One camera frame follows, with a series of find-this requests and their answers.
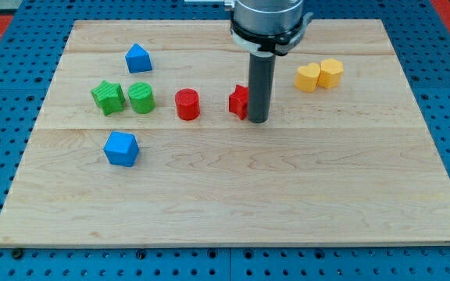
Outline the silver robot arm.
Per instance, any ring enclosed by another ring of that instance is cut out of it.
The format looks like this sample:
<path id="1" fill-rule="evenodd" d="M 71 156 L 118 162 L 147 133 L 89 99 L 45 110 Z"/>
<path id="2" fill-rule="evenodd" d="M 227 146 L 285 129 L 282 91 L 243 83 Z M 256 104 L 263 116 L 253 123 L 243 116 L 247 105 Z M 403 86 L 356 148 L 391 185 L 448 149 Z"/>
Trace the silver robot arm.
<path id="1" fill-rule="evenodd" d="M 249 52 L 247 118 L 269 118 L 275 61 L 303 39 L 314 14 L 304 0 L 184 0 L 186 5 L 216 4 L 230 12 L 233 41 Z"/>

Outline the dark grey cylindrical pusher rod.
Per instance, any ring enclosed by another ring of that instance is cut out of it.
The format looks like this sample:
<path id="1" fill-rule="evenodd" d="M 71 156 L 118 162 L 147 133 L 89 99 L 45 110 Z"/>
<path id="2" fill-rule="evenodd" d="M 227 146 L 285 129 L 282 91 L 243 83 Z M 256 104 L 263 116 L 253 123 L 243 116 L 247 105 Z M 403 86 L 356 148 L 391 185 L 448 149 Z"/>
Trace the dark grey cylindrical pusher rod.
<path id="1" fill-rule="evenodd" d="M 248 120 L 264 123 L 268 120 L 275 69 L 275 56 L 250 54 L 248 71 Z"/>

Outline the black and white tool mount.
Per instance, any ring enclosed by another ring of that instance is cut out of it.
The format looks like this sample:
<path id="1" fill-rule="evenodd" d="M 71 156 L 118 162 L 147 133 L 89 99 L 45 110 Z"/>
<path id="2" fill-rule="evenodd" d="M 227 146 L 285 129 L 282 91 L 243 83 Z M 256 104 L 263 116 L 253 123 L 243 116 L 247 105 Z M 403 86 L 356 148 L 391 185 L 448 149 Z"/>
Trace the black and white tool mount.
<path id="1" fill-rule="evenodd" d="M 313 13 L 306 13 L 290 30 L 282 34 L 254 34 L 240 26 L 236 20 L 230 21 L 233 41 L 255 56 L 285 56 L 296 47 L 304 37 L 306 27 L 312 22 Z"/>

